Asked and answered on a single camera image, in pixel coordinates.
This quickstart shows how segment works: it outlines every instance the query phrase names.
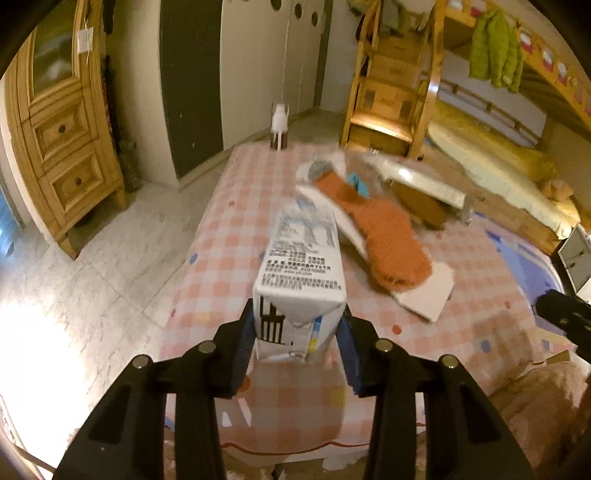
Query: screw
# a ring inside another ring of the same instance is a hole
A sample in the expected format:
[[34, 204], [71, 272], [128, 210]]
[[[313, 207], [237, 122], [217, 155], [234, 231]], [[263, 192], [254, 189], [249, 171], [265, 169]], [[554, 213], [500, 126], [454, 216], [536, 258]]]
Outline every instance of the screw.
[[388, 353], [394, 348], [394, 343], [387, 338], [380, 338], [375, 342], [375, 347], [379, 352]]
[[441, 362], [444, 366], [448, 368], [456, 368], [460, 364], [457, 358], [453, 355], [443, 355], [443, 357], [441, 358]]
[[148, 355], [138, 355], [133, 359], [132, 365], [138, 370], [141, 370], [143, 367], [146, 367], [149, 362], [150, 358]]
[[199, 345], [197, 345], [197, 349], [205, 355], [214, 353], [216, 351], [216, 348], [216, 344], [213, 343], [212, 340], [205, 340], [204, 342], [201, 342]]

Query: orange fuzzy sock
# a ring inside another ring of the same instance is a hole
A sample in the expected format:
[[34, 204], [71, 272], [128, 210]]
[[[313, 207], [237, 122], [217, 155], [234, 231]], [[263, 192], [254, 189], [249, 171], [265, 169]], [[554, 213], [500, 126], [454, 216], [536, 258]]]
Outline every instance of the orange fuzzy sock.
[[363, 198], [333, 171], [316, 187], [352, 217], [365, 238], [372, 275], [386, 290], [408, 290], [431, 275], [431, 261], [401, 208], [384, 198]]

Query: stuffed animal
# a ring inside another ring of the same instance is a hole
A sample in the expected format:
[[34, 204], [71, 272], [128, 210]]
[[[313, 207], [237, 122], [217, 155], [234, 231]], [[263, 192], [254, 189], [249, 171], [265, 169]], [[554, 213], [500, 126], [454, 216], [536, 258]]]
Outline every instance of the stuffed animal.
[[574, 193], [574, 190], [564, 180], [554, 179], [543, 181], [540, 184], [540, 192], [547, 199], [563, 202]]

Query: glass cabinet door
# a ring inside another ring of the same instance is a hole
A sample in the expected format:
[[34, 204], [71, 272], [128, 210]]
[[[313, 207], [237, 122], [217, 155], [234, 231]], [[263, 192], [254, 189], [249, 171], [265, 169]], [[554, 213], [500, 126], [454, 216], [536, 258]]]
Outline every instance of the glass cabinet door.
[[77, 0], [62, 0], [37, 26], [30, 79], [33, 97], [74, 76], [76, 5]]

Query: table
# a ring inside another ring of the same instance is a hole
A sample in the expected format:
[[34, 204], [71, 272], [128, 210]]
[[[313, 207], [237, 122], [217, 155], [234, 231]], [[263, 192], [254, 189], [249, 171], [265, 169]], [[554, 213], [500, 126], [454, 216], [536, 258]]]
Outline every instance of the table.
[[[297, 167], [334, 145], [294, 144], [272, 152], [266, 143], [237, 147], [187, 254], [164, 329], [161, 359], [182, 355], [217, 327], [236, 320], [252, 296], [275, 216], [294, 195]], [[434, 260], [448, 263], [456, 284], [436, 323], [399, 307], [372, 281], [355, 251], [343, 249], [348, 303], [371, 320], [378, 335], [410, 354], [437, 359], [453, 353], [487, 394], [542, 356], [532, 341], [534, 316], [483, 219], [450, 222], [445, 231], [417, 237]], [[347, 386], [336, 342], [321, 366], [251, 361], [237, 397], [216, 400], [222, 447], [253, 464], [324, 457], [367, 448], [374, 399]], [[174, 404], [167, 416], [173, 419]], [[424, 426], [422, 398], [417, 426]]]

